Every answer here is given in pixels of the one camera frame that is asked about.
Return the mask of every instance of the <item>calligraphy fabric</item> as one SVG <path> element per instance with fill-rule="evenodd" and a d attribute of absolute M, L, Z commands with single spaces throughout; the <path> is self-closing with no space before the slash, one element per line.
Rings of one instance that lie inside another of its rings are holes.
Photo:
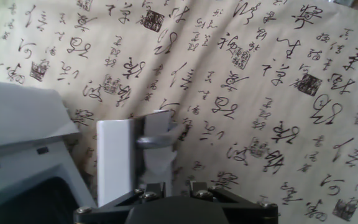
<path fill-rule="evenodd" d="M 61 94 L 83 133 L 67 145 L 94 194 L 96 122 L 171 110 L 186 125 L 176 194 L 207 181 L 277 203 L 280 223 L 358 223 L 358 11 L 1 0 L 0 82 Z"/>

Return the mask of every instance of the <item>black metal mount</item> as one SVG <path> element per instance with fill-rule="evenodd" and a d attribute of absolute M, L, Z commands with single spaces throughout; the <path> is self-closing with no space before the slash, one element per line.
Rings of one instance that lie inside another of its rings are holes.
<path fill-rule="evenodd" d="M 274 203 L 252 203 L 227 190 L 191 182 L 190 196 L 165 196 L 165 183 L 147 184 L 100 208 L 74 211 L 75 223 L 114 224 L 278 224 Z"/>

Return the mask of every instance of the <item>screw head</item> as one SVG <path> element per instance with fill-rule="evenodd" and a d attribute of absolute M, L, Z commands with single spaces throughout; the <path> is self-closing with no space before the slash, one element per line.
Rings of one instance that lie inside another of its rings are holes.
<path fill-rule="evenodd" d="M 157 197 L 157 194 L 154 192 L 145 192 L 142 196 L 140 196 L 142 199 L 152 199 Z"/>
<path fill-rule="evenodd" d="M 135 189 L 135 194 L 140 194 L 143 193 L 144 190 L 143 189 Z"/>
<path fill-rule="evenodd" d="M 197 191 L 195 196 L 198 198 L 207 198 L 207 197 L 212 197 L 212 193 L 207 190 L 199 190 Z"/>
<path fill-rule="evenodd" d="M 77 212 L 80 213 L 80 214 L 81 213 L 87 213 L 87 212 L 90 212 L 90 211 L 92 211 L 92 208 L 89 207 L 89 206 L 82 206 L 82 207 L 77 209 Z"/>
<path fill-rule="evenodd" d="M 277 204 L 271 202 L 258 202 L 258 204 L 264 208 L 277 207 Z"/>

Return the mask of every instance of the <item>metal screw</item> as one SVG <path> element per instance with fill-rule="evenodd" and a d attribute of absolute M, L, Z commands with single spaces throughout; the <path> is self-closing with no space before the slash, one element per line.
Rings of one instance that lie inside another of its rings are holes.
<path fill-rule="evenodd" d="M 264 208 L 277 207 L 277 204 L 270 202 L 258 202 L 258 204 Z"/>
<path fill-rule="evenodd" d="M 90 212 L 92 211 L 92 208 L 89 207 L 89 206 L 82 206 L 80 208 L 77 209 L 77 213 L 87 213 L 87 212 Z"/>
<path fill-rule="evenodd" d="M 140 196 L 142 199 L 152 199 L 157 197 L 157 194 L 154 192 L 145 192 L 142 196 Z"/>
<path fill-rule="evenodd" d="M 140 194 L 143 193 L 144 190 L 143 189 L 135 189 L 135 194 Z"/>
<path fill-rule="evenodd" d="M 207 198 L 207 197 L 211 197 L 212 193 L 207 190 L 199 190 L 197 191 L 195 196 L 198 198 Z"/>

